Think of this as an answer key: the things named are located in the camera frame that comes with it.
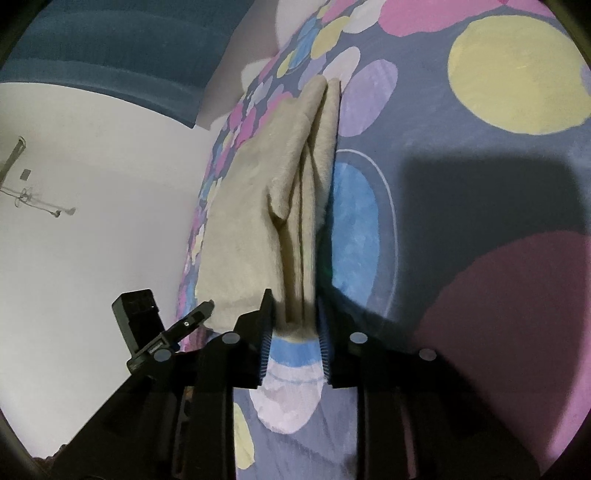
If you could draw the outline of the beige embroidered small shirt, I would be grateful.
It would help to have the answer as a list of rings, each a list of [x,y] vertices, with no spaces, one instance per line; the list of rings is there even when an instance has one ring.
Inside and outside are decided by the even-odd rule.
[[[290,342],[317,336],[317,243],[331,193],[339,103],[339,80],[315,76],[238,148],[201,244],[197,299],[214,303],[207,328],[228,332],[270,290],[277,335]]]

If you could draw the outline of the colourful circle pattern bedsheet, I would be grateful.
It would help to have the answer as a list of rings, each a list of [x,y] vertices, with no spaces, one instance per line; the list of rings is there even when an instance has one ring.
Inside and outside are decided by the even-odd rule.
[[[537,1],[329,1],[214,142],[208,206],[281,100],[344,82],[320,268],[370,334],[466,375],[546,479],[590,475],[590,71]]]

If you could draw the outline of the dark teal curtain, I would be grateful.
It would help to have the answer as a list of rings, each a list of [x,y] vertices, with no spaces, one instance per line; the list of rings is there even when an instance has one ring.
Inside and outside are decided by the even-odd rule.
[[[52,1],[1,68],[4,83],[108,95],[193,127],[249,1]]]

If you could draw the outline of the grey wall mounted fixture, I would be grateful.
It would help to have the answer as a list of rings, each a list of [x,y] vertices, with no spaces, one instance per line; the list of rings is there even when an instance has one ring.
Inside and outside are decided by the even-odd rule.
[[[75,207],[62,207],[57,204],[46,202],[41,199],[38,194],[34,193],[32,186],[24,186],[20,190],[12,189],[5,186],[5,182],[12,170],[27,148],[27,142],[24,137],[19,136],[14,148],[8,157],[1,162],[1,193],[13,200],[14,206],[20,208],[22,206],[29,207],[34,210],[48,213],[54,218],[63,216],[74,216],[77,209]]]

